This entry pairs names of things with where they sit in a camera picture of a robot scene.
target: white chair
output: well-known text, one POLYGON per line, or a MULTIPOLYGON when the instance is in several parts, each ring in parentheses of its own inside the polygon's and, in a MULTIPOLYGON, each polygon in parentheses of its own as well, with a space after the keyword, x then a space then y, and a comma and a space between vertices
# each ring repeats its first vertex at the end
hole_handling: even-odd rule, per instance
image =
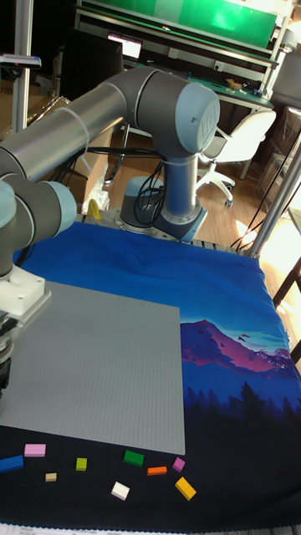
POLYGON ((203 184, 215 184, 226 195, 226 205, 232 206, 232 193, 230 190, 235 186, 235 181, 228 176, 215 171, 218 163, 231 161, 247 161, 253 158, 265 134, 275 121, 274 111, 258 111, 247 115, 233 130, 231 135, 225 134, 217 128, 222 137, 215 136, 211 144, 199 154, 199 160, 203 163, 210 162, 205 170, 199 170, 197 175, 200 180, 196 184, 198 190, 203 184))

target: lego brick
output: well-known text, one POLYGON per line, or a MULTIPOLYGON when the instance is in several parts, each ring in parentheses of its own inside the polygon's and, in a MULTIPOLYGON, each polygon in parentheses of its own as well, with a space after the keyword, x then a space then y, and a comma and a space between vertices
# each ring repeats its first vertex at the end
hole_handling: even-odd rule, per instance
POLYGON ((153 466, 152 468, 147 468, 146 473, 148 476, 162 476, 166 474, 166 466, 153 466))
POLYGON ((45 474, 45 481, 46 483, 56 482, 57 477, 58 477, 58 474, 56 472, 45 474))
POLYGON ((112 488, 111 494, 119 498, 120 500, 126 500, 127 495, 129 494, 130 489, 121 483, 116 482, 112 488))
POLYGON ((76 459, 76 471, 86 471, 87 470, 87 459, 84 457, 78 457, 76 459))
POLYGON ((24 457, 45 457, 46 444, 25 444, 24 457))
POLYGON ((172 468, 174 468, 176 471, 182 471, 185 466, 185 461, 183 459, 180 459, 180 457, 177 457, 175 462, 172 465, 172 468))
POLYGON ((188 483, 188 481, 186 481, 185 477, 181 477, 179 481, 176 482, 175 487, 188 501, 196 494, 195 489, 188 483))
POLYGON ((5 471, 17 470, 18 468, 23 468, 24 461, 22 455, 17 455, 15 457, 8 457, 7 459, 0 460, 0 473, 5 471))
POLYGON ((144 455, 141 453, 135 453, 134 451, 125 450, 124 462, 128 462, 131 465, 142 466, 144 455))

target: green lego brick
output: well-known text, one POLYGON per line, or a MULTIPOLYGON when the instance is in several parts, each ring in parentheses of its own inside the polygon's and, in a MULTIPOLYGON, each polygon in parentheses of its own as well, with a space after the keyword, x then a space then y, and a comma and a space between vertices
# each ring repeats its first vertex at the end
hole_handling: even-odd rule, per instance
POLYGON ((78 457, 76 459, 76 471, 86 471, 87 470, 87 459, 83 457, 78 457))
POLYGON ((124 462, 129 462, 131 465, 142 466, 144 455, 141 453, 134 453, 130 450, 125 450, 124 462))

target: wooden floor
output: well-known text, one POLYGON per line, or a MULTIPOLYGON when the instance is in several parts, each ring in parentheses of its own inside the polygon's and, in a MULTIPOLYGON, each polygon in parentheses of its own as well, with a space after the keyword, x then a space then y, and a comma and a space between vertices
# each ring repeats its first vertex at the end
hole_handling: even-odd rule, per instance
MULTIPOLYGON (((120 135, 114 135, 113 146, 120 146, 120 135)), ((141 135, 130 134, 128 146, 151 148, 151 140, 141 135)), ((115 159, 110 158, 107 176, 114 167, 115 159)), ((130 178, 134 176, 148 176, 157 165, 157 160, 125 158, 114 181, 105 186, 110 195, 110 208, 121 206, 125 187, 130 178)), ((239 237, 243 236, 260 199, 256 192, 259 172, 252 167, 244 181, 239 180, 242 167, 238 164, 218 167, 218 171, 236 180, 232 191, 233 206, 225 206, 225 196, 213 184, 204 185, 198 190, 201 204, 208 210, 207 219, 196 235, 197 239, 215 242, 224 247, 231 246, 239 237)), ((266 212, 261 210, 254 222, 260 222, 266 212)), ((254 239, 255 232, 249 235, 254 239)), ((265 283, 271 297, 277 292, 286 275, 297 262, 301 251, 301 236, 288 215, 279 219, 273 234, 264 246, 260 258, 260 266, 265 275, 265 283)), ((278 314, 283 320, 285 328, 291 335, 292 348, 301 338, 301 296, 297 285, 292 287, 287 297, 278 307, 278 314)))

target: aluminum pole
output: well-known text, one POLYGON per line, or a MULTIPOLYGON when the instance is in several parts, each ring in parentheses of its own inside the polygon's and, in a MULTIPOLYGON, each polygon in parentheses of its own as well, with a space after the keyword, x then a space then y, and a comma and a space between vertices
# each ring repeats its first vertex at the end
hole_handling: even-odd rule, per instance
MULTIPOLYGON (((17 0, 15 24, 16 55, 30 56, 33 30, 33 0, 17 0)), ((28 116, 29 69, 13 84, 13 133, 26 128, 28 116)))
POLYGON ((263 224, 260 226, 253 245, 247 250, 247 255, 249 257, 259 256, 263 245, 265 244, 265 242, 268 241, 273 228, 275 227, 278 219, 280 218, 283 212, 283 209, 285 208, 291 195, 293 194, 293 190, 296 187, 300 176, 301 145, 298 147, 293 161, 288 168, 288 173, 285 176, 285 180, 283 180, 282 185, 279 187, 278 194, 276 195, 275 200, 263 221, 263 224))

